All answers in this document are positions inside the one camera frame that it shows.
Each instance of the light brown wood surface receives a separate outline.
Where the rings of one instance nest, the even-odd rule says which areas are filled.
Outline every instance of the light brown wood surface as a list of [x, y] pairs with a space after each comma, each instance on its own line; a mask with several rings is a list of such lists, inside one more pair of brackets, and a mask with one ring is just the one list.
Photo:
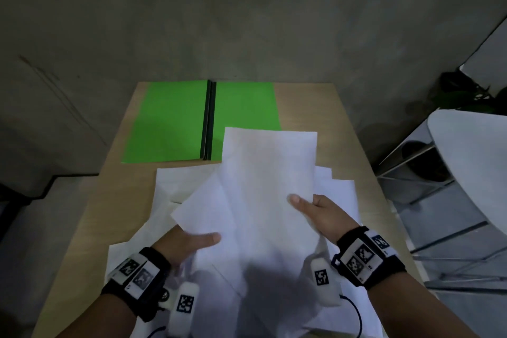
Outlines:
[[[194, 166], [201, 160], [121, 163], [130, 129], [149, 83], [132, 96], [98, 177], [97, 189], [67, 249], [33, 337], [54, 337], [79, 316], [102, 289], [109, 245], [129, 240], [148, 219], [157, 168]], [[420, 281], [402, 231], [377, 183], [366, 155], [332, 84], [275, 83], [282, 130], [318, 132], [317, 164], [333, 178], [353, 179], [359, 213], [400, 254], [407, 271]]]

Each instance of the wire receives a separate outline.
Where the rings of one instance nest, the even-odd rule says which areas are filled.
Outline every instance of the wire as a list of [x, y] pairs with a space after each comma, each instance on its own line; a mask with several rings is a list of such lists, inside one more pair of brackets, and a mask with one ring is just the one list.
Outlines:
[[361, 319], [361, 315], [359, 314], [358, 307], [350, 300], [350, 298], [348, 298], [348, 297], [346, 297], [344, 295], [341, 295], [340, 298], [349, 301], [350, 304], [352, 306], [354, 306], [355, 312], [358, 314], [358, 318], [359, 318], [359, 334], [358, 334], [357, 338], [359, 338], [361, 336], [361, 334], [363, 333], [363, 320]]
[[162, 327], [159, 327], [158, 329], [155, 329], [151, 332], [150, 335], [148, 335], [146, 338], [152, 338], [153, 335], [155, 335], [156, 333], [158, 333], [159, 331], [164, 331], [165, 330], [165, 326], [162, 326]]

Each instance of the open green folder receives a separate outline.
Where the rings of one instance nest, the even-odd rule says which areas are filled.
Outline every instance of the open green folder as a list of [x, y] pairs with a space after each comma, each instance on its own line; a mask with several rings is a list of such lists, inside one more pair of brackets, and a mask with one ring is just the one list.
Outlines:
[[218, 82], [214, 108], [212, 161], [222, 160], [225, 127], [281, 130], [272, 83]]
[[199, 159], [206, 88], [206, 80], [151, 83], [122, 162]]

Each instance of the black pot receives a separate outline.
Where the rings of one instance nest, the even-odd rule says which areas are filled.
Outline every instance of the black pot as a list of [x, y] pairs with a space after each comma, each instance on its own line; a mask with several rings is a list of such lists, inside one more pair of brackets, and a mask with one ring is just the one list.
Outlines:
[[[424, 142], [409, 141], [402, 145], [403, 159], [409, 158], [417, 151], [427, 146]], [[451, 173], [447, 169], [435, 148], [428, 150], [424, 154], [415, 157], [407, 162], [407, 166], [420, 178], [434, 182], [445, 182], [451, 178]]]

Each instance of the wrist-mounted device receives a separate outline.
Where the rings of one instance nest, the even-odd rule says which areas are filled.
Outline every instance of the wrist-mounted device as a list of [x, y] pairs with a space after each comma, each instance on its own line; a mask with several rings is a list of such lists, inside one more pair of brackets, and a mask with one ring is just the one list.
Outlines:
[[369, 290], [392, 274], [406, 271], [396, 250], [366, 226], [350, 230], [336, 244], [340, 253], [331, 265], [356, 287]]
[[164, 282], [171, 264], [158, 251], [145, 247], [125, 259], [109, 275], [101, 294], [122, 299], [144, 322], [151, 321], [164, 294]]

